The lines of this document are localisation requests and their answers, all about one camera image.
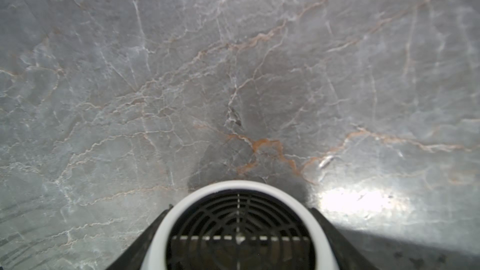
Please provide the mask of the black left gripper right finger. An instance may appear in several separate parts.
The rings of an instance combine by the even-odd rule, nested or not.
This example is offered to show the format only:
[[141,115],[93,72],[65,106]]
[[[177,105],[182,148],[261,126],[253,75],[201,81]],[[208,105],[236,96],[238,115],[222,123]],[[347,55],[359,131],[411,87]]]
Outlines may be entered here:
[[309,211],[322,227],[340,270],[378,270],[316,208]]

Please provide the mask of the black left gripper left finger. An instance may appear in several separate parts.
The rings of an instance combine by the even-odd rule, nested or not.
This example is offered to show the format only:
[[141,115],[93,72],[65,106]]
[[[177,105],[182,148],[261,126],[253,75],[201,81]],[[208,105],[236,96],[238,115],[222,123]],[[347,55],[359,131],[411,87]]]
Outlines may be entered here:
[[164,210],[106,270],[139,270],[156,231],[172,208]]

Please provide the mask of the white hair dryer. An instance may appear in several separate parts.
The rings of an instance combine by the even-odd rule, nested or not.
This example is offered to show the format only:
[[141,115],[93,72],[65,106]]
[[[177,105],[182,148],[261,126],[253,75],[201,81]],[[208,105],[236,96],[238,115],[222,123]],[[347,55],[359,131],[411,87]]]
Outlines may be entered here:
[[166,213],[144,270],[337,270],[326,233],[294,197],[260,182],[218,182]]

